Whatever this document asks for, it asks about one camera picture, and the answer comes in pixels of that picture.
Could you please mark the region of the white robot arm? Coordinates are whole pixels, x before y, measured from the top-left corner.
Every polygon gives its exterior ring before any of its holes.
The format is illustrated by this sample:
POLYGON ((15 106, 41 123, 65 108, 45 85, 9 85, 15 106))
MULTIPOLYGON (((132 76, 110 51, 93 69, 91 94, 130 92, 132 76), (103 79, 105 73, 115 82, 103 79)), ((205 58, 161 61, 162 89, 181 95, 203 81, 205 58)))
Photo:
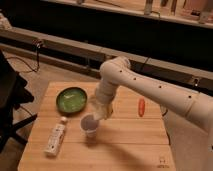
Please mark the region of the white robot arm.
POLYGON ((139 75, 126 57, 100 66, 101 80, 94 93, 95 120, 108 119, 119 86, 127 87, 184 117, 208 134, 203 171, 213 171, 213 97, 189 88, 139 75))

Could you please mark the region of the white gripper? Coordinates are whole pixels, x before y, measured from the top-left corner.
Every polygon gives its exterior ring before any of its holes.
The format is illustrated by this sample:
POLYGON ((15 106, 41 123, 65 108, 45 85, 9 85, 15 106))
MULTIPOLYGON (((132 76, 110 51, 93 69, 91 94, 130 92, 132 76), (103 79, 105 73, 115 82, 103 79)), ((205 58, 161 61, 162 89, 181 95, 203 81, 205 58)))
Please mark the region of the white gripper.
POLYGON ((113 106, 111 103, 104 104, 100 102, 95 95, 91 96, 91 104, 95 109, 106 110, 104 119, 108 119, 113 114, 113 106))

